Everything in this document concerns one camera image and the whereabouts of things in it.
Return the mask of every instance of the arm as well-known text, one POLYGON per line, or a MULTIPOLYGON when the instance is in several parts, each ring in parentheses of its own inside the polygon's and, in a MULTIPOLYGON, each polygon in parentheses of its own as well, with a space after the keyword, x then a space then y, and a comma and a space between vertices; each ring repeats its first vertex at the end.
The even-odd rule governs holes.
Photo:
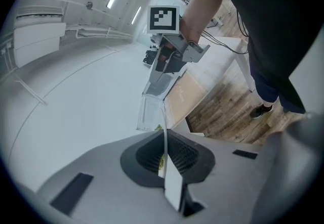
POLYGON ((217 13, 222 0, 190 0, 180 20, 180 31, 189 41, 198 43, 203 30, 217 13))

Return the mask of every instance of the black grille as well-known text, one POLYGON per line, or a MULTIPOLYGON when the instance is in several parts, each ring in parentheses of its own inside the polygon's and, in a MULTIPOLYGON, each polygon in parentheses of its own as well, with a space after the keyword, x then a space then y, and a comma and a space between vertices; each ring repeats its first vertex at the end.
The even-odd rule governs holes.
POLYGON ((199 156, 196 149, 171 135, 168 136, 168 154, 181 174, 191 169, 199 156))
POLYGON ((158 174, 161 157, 164 154, 164 136, 159 136, 139 148, 137 162, 145 169, 158 174))

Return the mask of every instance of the cable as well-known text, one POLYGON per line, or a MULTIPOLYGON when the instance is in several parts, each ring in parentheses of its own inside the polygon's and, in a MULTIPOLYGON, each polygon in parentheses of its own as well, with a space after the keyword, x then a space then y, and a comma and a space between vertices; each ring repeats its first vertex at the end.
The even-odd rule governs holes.
POLYGON ((245 29, 245 25, 244 25, 243 21, 242 21, 242 26, 243 26, 243 30, 246 33, 246 35, 249 36, 247 30, 245 29))
POLYGON ((221 41, 217 40, 215 37, 213 37, 210 33, 206 32, 206 31, 203 31, 203 33, 205 33, 209 38, 211 38, 212 40, 210 40, 209 38, 207 38, 207 36, 204 36, 202 35, 202 37, 204 37, 206 40, 210 41, 211 43, 214 43, 216 45, 220 45, 220 46, 223 46, 225 48, 228 48, 230 51, 236 53, 236 54, 240 54, 240 55, 244 55, 244 54, 247 54, 249 53, 248 50, 244 53, 240 53, 240 52, 237 52, 233 49, 231 49, 229 46, 227 46, 226 44, 222 43, 221 41))
POLYGON ((238 23, 239 30, 241 31, 241 33, 243 34, 243 36, 245 36, 245 37, 249 37, 247 31, 245 30, 245 27, 244 27, 244 23, 243 23, 243 21, 242 21, 242 26, 243 26, 243 29, 244 29, 245 34, 243 33, 243 31, 242 31, 242 29, 241 29, 241 25, 240 25, 240 23, 239 23, 239 17, 238 17, 238 10, 236 10, 236 15, 237 15, 237 23, 238 23))
POLYGON ((170 62, 170 60, 171 60, 171 57, 172 57, 172 55, 173 55, 174 53, 175 53, 175 52, 172 52, 171 55, 170 55, 170 57, 166 60, 166 65, 164 66, 164 69, 163 69, 162 73, 165 72, 165 70, 166 70, 166 68, 167 68, 167 66, 168 66, 168 64, 169 64, 169 62, 170 62))

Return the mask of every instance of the black cable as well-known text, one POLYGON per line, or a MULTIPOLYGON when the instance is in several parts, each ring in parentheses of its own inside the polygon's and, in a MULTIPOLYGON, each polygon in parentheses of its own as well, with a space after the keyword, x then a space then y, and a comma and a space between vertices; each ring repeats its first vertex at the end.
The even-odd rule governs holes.
POLYGON ((242 31, 242 29, 241 29, 241 25, 240 25, 240 23, 239 23, 239 17, 238 17, 238 10, 236 10, 236 15, 237 15, 237 23, 238 23, 239 30, 241 31, 241 33, 243 34, 243 36, 245 36, 245 37, 249 37, 249 35, 247 34, 247 31, 246 31, 245 28, 244 28, 243 21, 242 21, 242 25, 243 25, 243 28, 244 28, 245 34, 243 33, 243 31, 242 31))
POLYGON ((243 21, 242 21, 242 26, 243 26, 243 30, 244 30, 245 34, 249 37, 248 32, 247 32, 247 30, 245 29, 245 25, 244 25, 244 22, 243 22, 243 21))
POLYGON ((207 35, 209 35, 209 36, 212 38, 212 40, 208 39, 208 38, 207 38, 206 36, 204 36, 204 35, 202 35, 202 37, 204 37, 206 40, 210 41, 211 43, 214 43, 214 44, 216 44, 216 45, 220 45, 220 46, 223 46, 223 47, 225 47, 225 48, 228 48, 230 51, 232 51, 232 52, 234 52, 234 53, 236 53, 236 54, 244 55, 244 54, 249 53, 248 50, 247 50, 246 52, 244 52, 244 53, 237 52, 237 51, 231 49, 231 48, 230 48, 229 46, 227 46, 226 44, 224 44, 224 43, 222 43, 221 41, 219 41, 219 40, 217 40, 216 38, 214 38, 214 37, 213 37, 211 34, 209 34, 208 32, 204 31, 204 33, 206 33, 207 35))

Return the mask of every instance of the black vent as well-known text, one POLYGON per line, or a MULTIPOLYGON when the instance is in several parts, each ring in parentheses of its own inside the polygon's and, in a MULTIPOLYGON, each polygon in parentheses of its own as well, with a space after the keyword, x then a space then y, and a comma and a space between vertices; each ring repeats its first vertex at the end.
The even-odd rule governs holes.
POLYGON ((198 161, 199 153, 174 136, 168 137, 168 154, 180 174, 191 169, 198 161))
POLYGON ((184 185, 202 182, 215 166, 215 156, 208 148, 170 129, 168 154, 182 175, 184 185))
POLYGON ((158 168, 163 154, 164 136, 159 136, 139 148, 136 152, 136 159, 142 167, 158 174, 158 168))

